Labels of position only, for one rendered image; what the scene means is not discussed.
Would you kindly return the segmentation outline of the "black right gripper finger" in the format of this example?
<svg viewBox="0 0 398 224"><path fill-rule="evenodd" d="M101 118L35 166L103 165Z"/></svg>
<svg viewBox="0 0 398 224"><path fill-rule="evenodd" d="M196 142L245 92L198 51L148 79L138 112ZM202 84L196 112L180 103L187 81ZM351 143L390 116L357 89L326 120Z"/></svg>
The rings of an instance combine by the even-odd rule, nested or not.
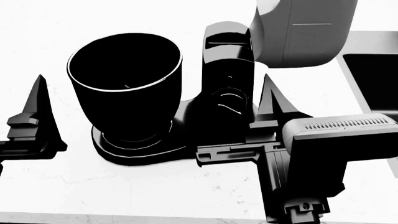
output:
<svg viewBox="0 0 398 224"><path fill-rule="evenodd" d="M261 99L254 122L249 125L246 143L282 141L282 129L293 119L309 118L279 90L271 77L264 76Z"/></svg>

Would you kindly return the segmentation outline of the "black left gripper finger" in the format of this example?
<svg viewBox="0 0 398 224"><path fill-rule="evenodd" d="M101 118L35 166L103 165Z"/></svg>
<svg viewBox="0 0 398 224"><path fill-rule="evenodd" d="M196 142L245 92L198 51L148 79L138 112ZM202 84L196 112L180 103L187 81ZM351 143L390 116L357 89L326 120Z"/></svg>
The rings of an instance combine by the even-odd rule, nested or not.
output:
<svg viewBox="0 0 398 224"><path fill-rule="evenodd" d="M52 113L47 82L42 75L37 77L22 112L10 117L7 125L10 127L9 141L58 141L58 151L67 150Z"/></svg>

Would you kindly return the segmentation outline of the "black blender jar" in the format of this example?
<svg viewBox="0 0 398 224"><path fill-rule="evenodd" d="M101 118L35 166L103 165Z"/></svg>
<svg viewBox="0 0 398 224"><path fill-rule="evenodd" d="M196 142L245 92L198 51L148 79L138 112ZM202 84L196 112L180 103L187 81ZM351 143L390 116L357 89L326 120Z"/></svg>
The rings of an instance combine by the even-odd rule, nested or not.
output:
<svg viewBox="0 0 398 224"><path fill-rule="evenodd" d="M151 138L175 116L182 53L165 37L124 33L94 40L69 59L67 73L90 123L124 141Z"/></svg>

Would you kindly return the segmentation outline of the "dark kitchen sink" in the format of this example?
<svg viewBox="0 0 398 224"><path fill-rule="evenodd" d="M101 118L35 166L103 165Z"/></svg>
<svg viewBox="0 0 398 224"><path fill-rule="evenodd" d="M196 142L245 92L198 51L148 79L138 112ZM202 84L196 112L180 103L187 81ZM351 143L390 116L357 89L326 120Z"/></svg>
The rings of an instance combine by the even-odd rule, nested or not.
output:
<svg viewBox="0 0 398 224"><path fill-rule="evenodd" d="M351 31L336 60L361 109L336 117L338 159L398 158L398 31Z"/></svg>

